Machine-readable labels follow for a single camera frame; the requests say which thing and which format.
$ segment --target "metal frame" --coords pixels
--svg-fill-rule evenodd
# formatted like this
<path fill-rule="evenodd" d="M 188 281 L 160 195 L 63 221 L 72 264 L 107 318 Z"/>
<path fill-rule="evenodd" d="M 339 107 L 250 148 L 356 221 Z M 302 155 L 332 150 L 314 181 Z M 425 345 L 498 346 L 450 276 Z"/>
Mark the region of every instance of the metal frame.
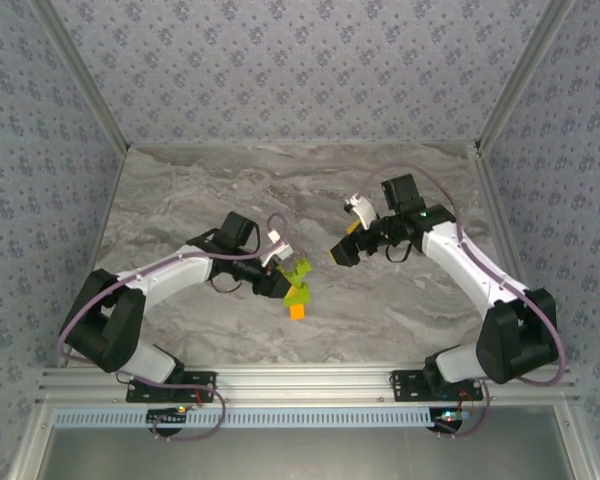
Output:
<path fill-rule="evenodd" d="M 100 223 L 100 227 L 98 228 L 98 234 L 95 238 L 91 254 L 89 255 L 89 263 L 87 263 L 88 267 L 86 269 L 84 279 L 82 281 L 83 283 L 87 279 L 89 274 L 95 269 L 96 261 L 98 259 L 98 252 L 100 251 L 102 239 L 104 238 L 104 232 L 107 229 L 107 224 L 109 223 L 109 215 L 111 215 L 111 210 L 113 209 L 113 202 L 115 201 L 116 193 L 118 192 L 118 185 L 120 184 L 120 179 L 122 178 L 122 171 L 124 170 L 126 160 L 127 153 L 125 152 L 122 155 L 121 160 L 118 162 L 118 167 L 116 168 L 116 172 L 113 176 L 113 183 L 111 184 L 111 190 L 109 191 L 109 195 L 107 196 L 107 203 L 105 204 L 102 222 Z"/>
<path fill-rule="evenodd" d="M 489 152 L 504 129 L 511 112 L 527 89 L 531 77 L 553 44 L 554 37 L 574 3 L 574 0 L 549 0 L 547 3 L 478 136 L 481 154 Z"/>
<path fill-rule="evenodd" d="M 491 165 L 475 146 L 467 145 L 467 152 L 500 265 L 510 276 L 528 284 Z"/>
<path fill-rule="evenodd" d="M 73 81 L 102 126 L 111 145 L 119 156 L 123 156 L 128 150 L 128 144 L 122 130 L 52 2 L 50 0 L 29 0 L 29 4 L 42 23 L 58 55 L 67 66 Z"/>
<path fill-rule="evenodd" d="M 389 375 L 393 370 L 418 369 L 417 364 L 301 364 L 301 365 L 202 365 L 191 370 L 218 372 L 217 387 L 230 409 L 253 408 L 343 408 L 404 409 L 393 400 Z M 547 380 L 555 367 L 543 367 L 532 378 Z M 582 405 L 573 377 L 567 373 L 553 387 L 537 388 L 512 381 L 489 384 L 493 408 L 504 406 L 554 407 L 562 439 L 577 480 L 600 479 L 600 459 L 584 421 Z M 145 404 L 125 402 L 126 386 L 113 375 L 96 368 L 46 369 L 35 396 L 34 412 L 22 439 L 20 450 L 8 478 L 37 478 L 42 467 L 58 410 L 67 408 L 146 411 Z M 449 406 L 445 402 L 414 402 L 410 407 Z M 152 408 L 169 404 L 152 405 Z"/>

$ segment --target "patterned wallpaper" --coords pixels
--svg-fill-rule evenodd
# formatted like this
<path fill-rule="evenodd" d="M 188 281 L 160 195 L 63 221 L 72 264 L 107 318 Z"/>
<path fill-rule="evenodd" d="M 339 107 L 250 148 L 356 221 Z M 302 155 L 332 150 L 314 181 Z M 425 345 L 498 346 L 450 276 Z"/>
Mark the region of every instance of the patterned wallpaper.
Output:
<path fill-rule="evenodd" d="M 0 480 L 118 164 L 26 0 L 0 0 Z"/>
<path fill-rule="evenodd" d="M 472 139 L 546 0 L 52 0 L 127 140 Z"/>
<path fill-rule="evenodd" d="M 600 0 L 577 0 L 490 160 L 600 443 Z"/>

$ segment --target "ventilation slot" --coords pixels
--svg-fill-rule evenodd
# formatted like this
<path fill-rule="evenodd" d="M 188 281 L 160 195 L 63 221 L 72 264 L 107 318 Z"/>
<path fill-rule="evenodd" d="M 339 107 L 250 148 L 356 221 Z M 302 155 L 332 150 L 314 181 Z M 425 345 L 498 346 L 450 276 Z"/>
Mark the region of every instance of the ventilation slot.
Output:
<path fill-rule="evenodd" d="M 57 428 L 146 428 L 146 409 L 74 409 L 57 411 Z M 181 427 L 211 428 L 221 411 L 203 407 L 187 413 Z M 173 423 L 159 426 L 168 427 Z M 378 408 L 233 408 L 227 412 L 223 428 L 362 428 L 432 426 L 429 409 L 424 407 Z"/>

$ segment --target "green block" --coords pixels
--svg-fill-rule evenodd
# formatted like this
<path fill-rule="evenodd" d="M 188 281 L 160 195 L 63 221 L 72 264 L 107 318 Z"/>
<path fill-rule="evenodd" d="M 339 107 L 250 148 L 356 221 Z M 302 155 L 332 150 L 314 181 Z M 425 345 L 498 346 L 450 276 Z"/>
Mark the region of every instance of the green block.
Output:
<path fill-rule="evenodd" d="M 309 285 L 307 283 L 302 282 L 300 286 L 296 288 L 298 291 L 295 295 L 282 299 L 282 304 L 285 307 L 290 307 L 292 305 L 306 305 L 311 301 L 311 292 L 309 291 Z"/>
<path fill-rule="evenodd" d="M 291 285 L 299 289 L 302 286 L 302 280 L 311 271 L 311 263 L 308 259 L 301 258 L 296 260 L 296 267 L 293 270 L 287 271 L 280 268 L 280 271 Z"/>

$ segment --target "metal base plate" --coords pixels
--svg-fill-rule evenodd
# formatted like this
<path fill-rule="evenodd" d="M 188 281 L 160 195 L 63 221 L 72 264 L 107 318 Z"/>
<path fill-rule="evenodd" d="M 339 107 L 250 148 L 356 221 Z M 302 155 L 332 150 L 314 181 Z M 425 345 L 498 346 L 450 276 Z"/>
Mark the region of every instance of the metal base plate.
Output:
<path fill-rule="evenodd" d="M 149 410 L 145 416 L 145 422 L 151 425 L 149 431 L 153 434 L 153 424 L 160 420 L 169 425 L 184 425 L 187 421 L 186 414 L 179 414 L 177 408 L 163 408 L 161 410 Z M 182 428 L 160 428 L 156 425 L 156 433 L 163 437 L 171 437 L 180 432 Z"/>
<path fill-rule="evenodd" d="M 460 400 L 466 400 L 466 398 L 461 397 L 461 390 L 467 392 L 474 401 L 483 398 L 482 386 L 479 382 L 473 380 L 458 382 L 454 384 L 458 388 L 451 390 L 446 397 L 436 397 L 425 381 L 422 370 L 394 370 L 391 372 L 390 382 L 393 388 L 393 398 L 396 402 L 459 402 Z"/>
<path fill-rule="evenodd" d="M 216 388 L 216 372 L 183 372 L 181 385 L 206 385 Z M 204 390 L 176 390 L 170 388 L 150 387 L 132 380 L 127 388 L 128 403 L 212 403 L 213 395 Z"/>

